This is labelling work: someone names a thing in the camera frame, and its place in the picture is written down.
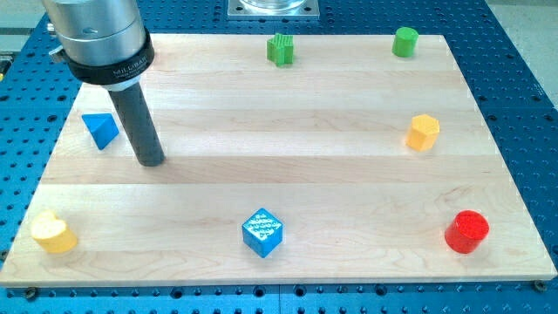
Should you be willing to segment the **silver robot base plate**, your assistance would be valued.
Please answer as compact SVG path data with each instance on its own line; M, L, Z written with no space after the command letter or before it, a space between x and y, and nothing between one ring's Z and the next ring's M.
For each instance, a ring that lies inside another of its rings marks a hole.
M227 0L227 5L231 20L320 17L318 0Z

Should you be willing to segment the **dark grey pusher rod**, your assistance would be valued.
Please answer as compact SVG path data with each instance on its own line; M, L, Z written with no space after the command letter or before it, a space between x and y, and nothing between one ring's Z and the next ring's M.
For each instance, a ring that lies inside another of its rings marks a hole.
M108 93L139 164L160 165L165 155L140 84Z

